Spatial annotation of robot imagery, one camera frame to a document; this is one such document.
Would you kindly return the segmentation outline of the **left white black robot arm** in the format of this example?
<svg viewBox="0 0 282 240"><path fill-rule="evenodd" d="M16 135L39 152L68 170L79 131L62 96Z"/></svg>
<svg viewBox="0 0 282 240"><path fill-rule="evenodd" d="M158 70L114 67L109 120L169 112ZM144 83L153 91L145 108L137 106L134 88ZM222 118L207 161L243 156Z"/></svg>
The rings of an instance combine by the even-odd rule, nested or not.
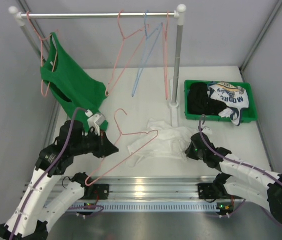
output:
<svg viewBox="0 0 282 240"><path fill-rule="evenodd" d="M12 217L0 224L3 240L46 240L56 222L78 200L94 194L94 186L86 182L88 175L79 172L54 200L47 203L55 185L61 180L74 158L92 154L102 159L119 152L106 132L88 131L78 120L68 120L60 128L54 143L40 153L31 181Z"/></svg>

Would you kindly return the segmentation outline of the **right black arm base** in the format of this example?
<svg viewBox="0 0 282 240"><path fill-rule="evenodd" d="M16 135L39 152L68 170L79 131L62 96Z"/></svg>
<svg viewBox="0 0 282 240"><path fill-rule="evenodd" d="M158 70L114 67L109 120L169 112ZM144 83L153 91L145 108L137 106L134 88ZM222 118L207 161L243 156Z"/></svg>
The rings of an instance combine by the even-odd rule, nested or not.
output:
<svg viewBox="0 0 282 240"><path fill-rule="evenodd" d="M199 183L197 185L200 200L215 202L216 200L235 200L236 197L228 194L223 184Z"/></svg>

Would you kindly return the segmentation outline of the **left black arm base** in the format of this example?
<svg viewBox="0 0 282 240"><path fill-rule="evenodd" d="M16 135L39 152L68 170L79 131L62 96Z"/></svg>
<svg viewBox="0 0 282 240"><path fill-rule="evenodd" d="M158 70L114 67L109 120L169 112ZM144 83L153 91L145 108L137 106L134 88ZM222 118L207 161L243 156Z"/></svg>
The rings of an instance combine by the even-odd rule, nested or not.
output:
<svg viewBox="0 0 282 240"><path fill-rule="evenodd" d="M93 184L84 188L82 200L107 200L109 198L109 184Z"/></svg>

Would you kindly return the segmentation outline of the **white tank top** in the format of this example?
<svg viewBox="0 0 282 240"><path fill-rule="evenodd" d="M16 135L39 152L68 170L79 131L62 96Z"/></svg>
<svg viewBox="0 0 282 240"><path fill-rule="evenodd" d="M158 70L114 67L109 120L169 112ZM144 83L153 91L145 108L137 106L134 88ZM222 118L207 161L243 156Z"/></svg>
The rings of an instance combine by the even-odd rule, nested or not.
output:
<svg viewBox="0 0 282 240"><path fill-rule="evenodd" d="M197 130L186 126L172 127L165 121L150 119L147 123L149 132L158 132L153 139L152 134L145 134L130 144L127 149L134 154L132 160L127 160L126 165L135 168L141 161L149 158L171 158L186 161L185 151L191 143L191 137L198 133Z"/></svg>

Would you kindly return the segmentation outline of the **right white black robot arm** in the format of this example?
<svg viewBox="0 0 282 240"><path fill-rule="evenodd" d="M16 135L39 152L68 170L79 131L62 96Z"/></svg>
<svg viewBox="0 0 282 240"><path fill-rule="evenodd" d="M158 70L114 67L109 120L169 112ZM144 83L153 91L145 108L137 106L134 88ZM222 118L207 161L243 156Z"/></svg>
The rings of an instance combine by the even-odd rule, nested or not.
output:
<svg viewBox="0 0 282 240"><path fill-rule="evenodd" d="M201 200L238 197L269 211L282 225L282 174L253 166L230 150L215 147L204 133L191 137L185 154L189 159L203 161L209 168L219 171L212 183L199 184Z"/></svg>

